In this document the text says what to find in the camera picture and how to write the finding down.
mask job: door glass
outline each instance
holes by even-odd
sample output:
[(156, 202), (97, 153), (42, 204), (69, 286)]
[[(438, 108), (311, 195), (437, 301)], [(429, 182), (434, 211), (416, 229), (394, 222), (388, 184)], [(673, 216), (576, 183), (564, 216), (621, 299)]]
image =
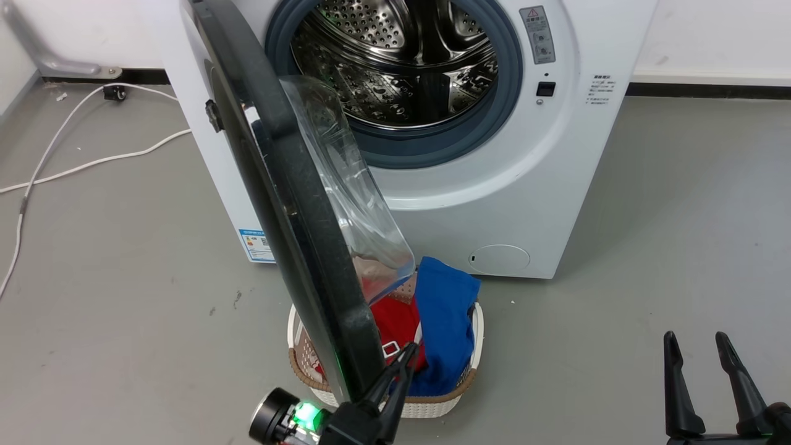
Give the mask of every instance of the door glass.
[(412, 275), (412, 251), (360, 155), (335, 91), (307, 76), (280, 83), (349, 246), (362, 293), (373, 303)]
[(291, 42), (303, 74), (368, 125), (414, 130), (472, 108), (498, 72), (475, 17), (449, 0), (322, 0)]

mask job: warning label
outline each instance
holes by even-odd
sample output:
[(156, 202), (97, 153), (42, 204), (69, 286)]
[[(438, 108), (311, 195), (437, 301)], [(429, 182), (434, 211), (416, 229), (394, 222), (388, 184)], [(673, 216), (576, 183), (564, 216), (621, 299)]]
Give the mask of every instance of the warning label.
[(543, 6), (533, 6), (519, 10), (524, 21), (524, 28), (528, 31), (530, 48), (533, 52), (533, 62), (536, 65), (554, 62), (554, 43), (552, 31), (549, 29), (549, 20)]
[(248, 251), (250, 261), (274, 263), (272, 249), (269, 247), (267, 237), (263, 236), (261, 230), (239, 229), (239, 234), (242, 236), (242, 242), (244, 243), (244, 248)]
[(615, 81), (609, 74), (595, 74), (585, 97), (586, 105), (607, 105), (615, 92)]

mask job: white cable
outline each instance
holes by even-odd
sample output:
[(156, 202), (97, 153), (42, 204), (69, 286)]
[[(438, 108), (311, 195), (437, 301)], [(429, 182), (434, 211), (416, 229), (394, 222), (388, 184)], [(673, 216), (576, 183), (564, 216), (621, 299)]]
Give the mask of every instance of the white cable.
[[(159, 141), (155, 145), (153, 145), (153, 146), (151, 146), (149, 148), (146, 148), (145, 150), (135, 151), (134, 153), (118, 154), (116, 156), (110, 156), (108, 158), (97, 159), (96, 161), (91, 161), (91, 162), (89, 162), (87, 164), (80, 165), (79, 167), (74, 167), (71, 170), (66, 170), (65, 172), (61, 172), (61, 173), (52, 175), (50, 177), (43, 177), (41, 179), (36, 179), (36, 182), (34, 184), (35, 185), (43, 184), (44, 182), (49, 182), (49, 181), (52, 181), (54, 179), (58, 179), (59, 177), (64, 177), (64, 176), (71, 175), (72, 173), (76, 173), (76, 172), (78, 172), (80, 170), (87, 169), (88, 167), (93, 167), (94, 165), (99, 165), (99, 164), (104, 164), (105, 162), (115, 161), (116, 159), (126, 159), (126, 158), (134, 158), (135, 156), (142, 156), (144, 154), (151, 153), (152, 151), (154, 151), (157, 148), (165, 145), (166, 143), (169, 143), (170, 141), (174, 140), (175, 138), (177, 138), (179, 136), (188, 135), (190, 133), (192, 133), (192, 130), (182, 130), (182, 131), (179, 131), (178, 133), (173, 133), (172, 135), (168, 136), (165, 139), (162, 139), (161, 141)], [(30, 184), (30, 183), (29, 182), (25, 182), (24, 184), (17, 184), (17, 185), (12, 185), (12, 186), (6, 187), (6, 188), (0, 188), (0, 195), (2, 195), (3, 193), (6, 193), (6, 192), (11, 192), (12, 190), (18, 190), (20, 188), (27, 187), (28, 184)]]
[[(167, 94), (167, 93), (162, 93), (161, 91), (157, 91), (155, 89), (146, 88), (144, 86), (131, 85), (131, 84), (128, 84), (128, 83), (114, 82), (114, 83), (108, 83), (108, 84), (100, 86), (99, 88), (96, 88), (94, 91), (92, 91), (90, 94), (88, 94), (88, 96), (85, 96), (85, 98), (82, 99), (82, 101), (80, 101), (80, 103), (77, 104), (77, 106), (74, 107), (73, 110), (71, 110), (71, 113), (69, 113), (69, 116), (66, 118), (66, 120), (63, 121), (63, 124), (60, 126), (60, 128), (55, 133), (55, 136), (50, 141), (49, 145), (47, 146), (47, 149), (44, 151), (44, 155), (41, 156), (41, 160), (39, 161), (39, 165), (37, 165), (36, 169), (33, 171), (33, 175), (30, 177), (30, 181), (27, 182), (26, 184), (19, 184), (18, 186), (14, 185), (12, 187), (4, 188), (4, 189), (0, 190), (0, 193), (5, 193), (5, 192), (9, 192), (11, 190), (16, 190), (18, 188), (27, 187), (25, 189), (25, 194), (22, 196), (22, 204), (21, 204), (21, 206), (19, 208), (19, 219), (17, 220), (17, 243), (16, 243), (16, 245), (13, 248), (13, 257), (11, 258), (11, 265), (8, 267), (8, 272), (6, 273), (5, 279), (2, 281), (2, 285), (0, 285), (0, 299), (2, 299), (3, 294), (6, 292), (6, 286), (8, 286), (8, 282), (9, 282), (9, 280), (11, 280), (11, 274), (13, 273), (13, 269), (17, 265), (17, 258), (19, 258), (19, 251), (20, 251), (20, 247), (22, 246), (22, 221), (23, 221), (23, 218), (25, 217), (25, 210), (28, 207), (28, 202), (30, 200), (30, 191), (33, 189), (33, 185), (34, 184), (40, 184), (41, 182), (51, 181), (53, 179), (56, 179), (57, 177), (63, 177), (63, 176), (66, 176), (67, 174), (71, 174), (71, 173), (80, 171), (82, 169), (87, 169), (91, 165), (96, 165), (96, 164), (100, 164), (102, 162), (112, 161), (114, 159), (130, 158), (132, 156), (139, 156), (141, 154), (145, 154), (143, 152), (138, 152), (138, 153), (131, 153), (131, 154), (121, 154), (119, 156), (112, 156), (110, 158), (100, 159), (99, 161), (94, 161), (94, 162), (90, 162), (90, 163), (85, 164), (85, 165), (81, 165), (81, 166), (77, 167), (76, 169), (68, 170), (68, 171), (63, 172), (63, 173), (58, 173), (57, 175), (54, 175), (53, 177), (47, 177), (47, 178), (44, 178), (44, 179), (39, 180), (39, 181), (36, 180), (36, 177), (39, 176), (39, 172), (41, 171), (42, 167), (44, 167), (44, 163), (47, 161), (47, 157), (49, 156), (50, 152), (52, 151), (52, 148), (55, 146), (55, 142), (58, 140), (58, 136), (60, 136), (60, 133), (61, 133), (61, 131), (63, 131), (63, 128), (65, 128), (66, 125), (69, 123), (69, 120), (71, 120), (71, 117), (74, 116), (74, 114), (77, 112), (77, 110), (80, 109), (80, 107), (88, 99), (90, 99), (94, 94), (99, 93), (105, 86), (126, 86), (126, 87), (134, 88), (134, 89), (142, 89), (143, 91), (148, 91), (149, 93), (159, 94), (161, 96), (167, 97), (168, 99), (173, 99), (174, 101), (178, 101), (178, 99), (176, 99), (174, 96), (171, 96), (170, 94)], [(170, 141), (170, 140), (172, 140), (172, 139), (174, 139), (174, 138), (176, 138), (178, 136), (186, 134), (187, 132), (189, 132), (189, 130), (180, 131), (179, 133), (176, 133), (174, 135), (169, 136), (168, 138), (164, 139), (162, 142), (160, 142), (157, 145), (152, 146), (148, 150), (144, 150), (144, 151), (146, 153), (150, 153), (151, 151), (154, 151), (157, 148), (159, 148), (159, 146), (161, 146), (162, 144), (165, 144), (166, 142), (168, 142), (168, 141)]]

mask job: concrete floor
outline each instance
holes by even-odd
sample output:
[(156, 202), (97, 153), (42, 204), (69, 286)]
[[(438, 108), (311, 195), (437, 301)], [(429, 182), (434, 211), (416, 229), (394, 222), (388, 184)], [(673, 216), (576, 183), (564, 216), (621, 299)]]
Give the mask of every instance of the concrete floor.
[[(28, 179), (89, 90), (27, 96), (0, 131), (0, 187)], [(187, 127), (147, 93), (80, 115), (44, 175)], [(398, 443), (664, 443), (668, 329), (710, 432), (736, 422), (718, 330), (767, 401), (791, 401), (789, 172), (789, 102), (627, 98), (558, 277), (484, 280), (479, 377)], [(20, 196), (0, 196), (2, 268)], [(0, 301), (2, 442), (252, 443), (268, 389), (309, 396), (286, 359), (289, 306), (277, 269), (246, 260), (191, 136), (38, 186)]]

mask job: wall baseboard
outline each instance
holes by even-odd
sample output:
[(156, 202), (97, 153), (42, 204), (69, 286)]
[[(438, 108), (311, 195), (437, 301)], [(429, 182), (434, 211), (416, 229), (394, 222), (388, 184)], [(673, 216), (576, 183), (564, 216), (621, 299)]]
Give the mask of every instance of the wall baseboard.
[(123, 82), (132, 85), (170, 85), (167, 73), (161, 68), (123, 68), (117, 79), (84, 79), (84, 78), (42, 78), (47, 83), (90, 83), (102, 84)]
[(721, 71), (651, 71), (637, 69), (634, 75), (632, 75), (631, 81), (635, 83), (680, 83), (688, 85), (791, 87), (791, 72), (757, 74), (725, 73)]
[[(125, 82), (135, 85), (169, 85), (162, 69), (124, 69), (114, 81), (44, 78), (45, 82), (109, 83)], [(626, 90), (627, 96), (643, 97), (699, 97), (725, 99), (791, 100), (791, 74), (788, 77), (748, 77), (746, 74), (683, 73), (637, 71)]]
[(791, 86), (700, 85), (631, 82), (627, 96), (791, 101)]

